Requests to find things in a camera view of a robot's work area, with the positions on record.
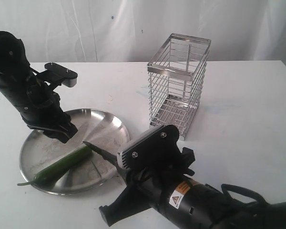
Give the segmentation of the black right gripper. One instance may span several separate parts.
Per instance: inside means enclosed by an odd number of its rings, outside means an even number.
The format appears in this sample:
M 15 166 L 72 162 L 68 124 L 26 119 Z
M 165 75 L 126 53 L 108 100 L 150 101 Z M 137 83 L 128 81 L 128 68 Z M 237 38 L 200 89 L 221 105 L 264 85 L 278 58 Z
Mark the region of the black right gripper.
M 194 152 L 176 146 L 146 147 L 143 151 L 129 149 L 123 153 L 124 170 L 117 156 L 101 150 L 103 159 L 116 167 L 127 187 L 110 205 L 99 211 L 110 227 L 116 222 L 154 208 L 162 215 L 192 214 L 198 204 L 196 186 L 189 177 Z

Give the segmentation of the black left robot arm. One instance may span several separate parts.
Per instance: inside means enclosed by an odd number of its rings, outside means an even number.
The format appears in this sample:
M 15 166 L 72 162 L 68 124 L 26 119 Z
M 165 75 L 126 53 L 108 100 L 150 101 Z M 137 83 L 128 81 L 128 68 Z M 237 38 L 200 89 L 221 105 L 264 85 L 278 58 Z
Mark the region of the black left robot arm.
M 77 83 L 78 74 L 49 62 L 43 72 L 33 69 L 27 60 L 21 39 L 0 31 L 0 92 L 20 113 L 30 129 L 67 143 L 78 131 L 71 116 L 60 105 L 55 88 L 69 88 Z

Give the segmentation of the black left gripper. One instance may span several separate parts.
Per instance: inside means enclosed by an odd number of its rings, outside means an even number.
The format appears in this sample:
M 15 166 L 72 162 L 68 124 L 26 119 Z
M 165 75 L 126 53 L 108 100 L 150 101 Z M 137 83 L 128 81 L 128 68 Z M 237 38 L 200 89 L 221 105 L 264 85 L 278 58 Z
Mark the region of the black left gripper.
M 45 136 L 64 144 L 78 132 L 61 109 L 59 96 L 36 78 L 21 80 L 21 115 L 28 125 L 41 127 Z

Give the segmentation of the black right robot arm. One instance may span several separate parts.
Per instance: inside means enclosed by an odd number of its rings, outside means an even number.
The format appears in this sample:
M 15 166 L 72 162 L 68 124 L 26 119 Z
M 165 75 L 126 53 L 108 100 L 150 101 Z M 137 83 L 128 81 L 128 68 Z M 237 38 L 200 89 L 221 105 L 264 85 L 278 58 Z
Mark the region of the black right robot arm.
M 99 208 L 108 226 L 153 208 L 181 229 L 286 229 L 286 202 L 270 204 L 247 188 L 220 190 L 191 178 L 194 152 L 176 146 L 137 149 L 121 155 L 126 188 Z

